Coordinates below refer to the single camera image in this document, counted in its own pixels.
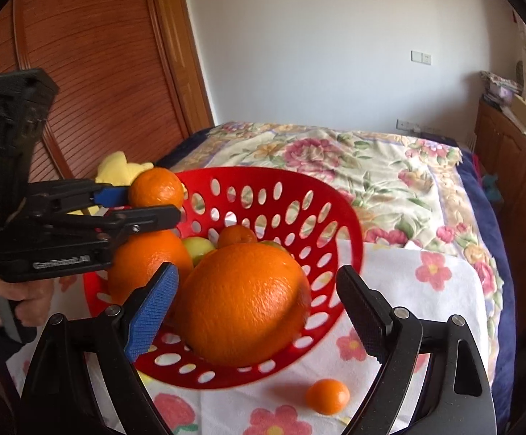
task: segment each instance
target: small orange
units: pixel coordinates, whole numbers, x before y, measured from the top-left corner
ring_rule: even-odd
[[[219,235],[219,241],[216,248],[221,249],[233,244],[249,244],[256,242],[255,232],[241,224],[230,225],[225,227]]]
[[[233,244],[205,256],[181,289],[175,326],[210,363],[250,366],[290,344],[308,316],[305,273],[287,253]]]
[[[184,188],[178,177],[166,168],[155,167],[140,173],[128,189],[128,202],[132,207],[182,207]]]
[[[149,282],[165,261],[177,266],[180,289],[192,270],[192,259],[182,241],[165,230],[132,235],[116,250],[108,270],[112,301],[122,305],[134,289]]]
[[[320,379],[307,389],[305,402],[319,414],[337,414],[348,405],[349,389],[336,379]]]

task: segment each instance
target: floral bedspread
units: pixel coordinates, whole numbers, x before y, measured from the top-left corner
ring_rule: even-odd
[[[474,268],[485,298],[490,339],[488,377],[498,356],[502,286],[456,165],[460,149],[413,137],[339,132],[293,124],[227,123],[173,170],[214,166],[289,169],[319,178],[351,203],[364,242],[459,256]],[[442,269],[428,267],[432,286],[443,286]]]

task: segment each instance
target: door frame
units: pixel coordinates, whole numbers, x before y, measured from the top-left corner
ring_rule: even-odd
[[[198,58],[198,51],[196,49],[196,43],[195,43],[195,38],[194,38],[194,31],[192,31],[192,24],[190,22],[190,15],[189,15],[189,12],[188,12],[188,6],[187,6],[187,3],[186,3],[186,0],[181,0],[181,3],[182,3],[182,11],[183,11],[183,14],[184,14],[186,30],[187,30],[187,33],[190,35],[190,37],[189,37],[189,39],[190,39],[190,49],[192,51],[192,57],[194,58],[194,66],[197,67],[197,77],[198,77],[198,83],[200,85],[201,96],[203,97],[204,106],[206,107],[206,110],[207,110],[207,116],[208,116],[209,124],[210,124],[210,126],[214,126],[215,123],[214,123],[214,119],[213,119],[213,116],[212,116],[212,108],[211,108],[211,104],[210,104],[210,101],[209,101],[209,98],[208,98],[208,95],[207,95],[206,85],[204,83],[203,68],[202,68],[200,60]],[[173,88],[174,88],[174,92],[172,93],[172,95],[176,95],[176,98],[177,98],[177,101],[178,101],[178,106],[180,107],[184,123],[185,123],[185,125],[187,127],[187,130],[188,130],[189,134],[192,134],[192,131],[191,131],[191,128],[190,128],[190,123],[189,123],[188,118],[186,116],[186,113],[185,113],[185,110],[184,110],[184,107],[183,107],[183,104],[182,104],[182,100],[181,100],[180,95],[179,95],[180,94],[180,88],[179,88],[179,85],[178,85],[178,81],[177,81],[177,78],[176,78],[176,76],[174,74],[174,71],[172,71],[172,69],[171,69],[171,67],[173,66],[173,64],[172,64],[172,54],[171,54],[171,52],[170,52],[170,50],[168,48],[168,45],[164,42],[164,39],[162,37],[162,35],[165,33],[165,28],[163,27],[164,21],[160,17],[160,12],[158,11],[158,8],[156,7],[156,0],[152,0],[152,10],[151,11],[156,15],[157,23],[158,23],[158,26],[159,26],[160,45],[162,46],[162,49],[163,49],[163,51],[165,53],[165,56],[166,56],[166,62],[168,64],[168,71],[169,71],[170,78],[172,80],[172,85],[173,85]]]

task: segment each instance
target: wall socket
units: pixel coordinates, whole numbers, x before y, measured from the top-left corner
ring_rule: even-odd
[[[430,54],[424,54],[422,52],[416,52],[413,50],[411,52],[412,62],[424,63],[425,65],[432,65],[432,56]]]

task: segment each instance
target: wooden cabinet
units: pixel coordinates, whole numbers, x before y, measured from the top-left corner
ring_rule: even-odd
[[[497,213],[516,293],[517,326],[526,328],[526,136],[500,111],[480,102],[475,153],[504,204]]]

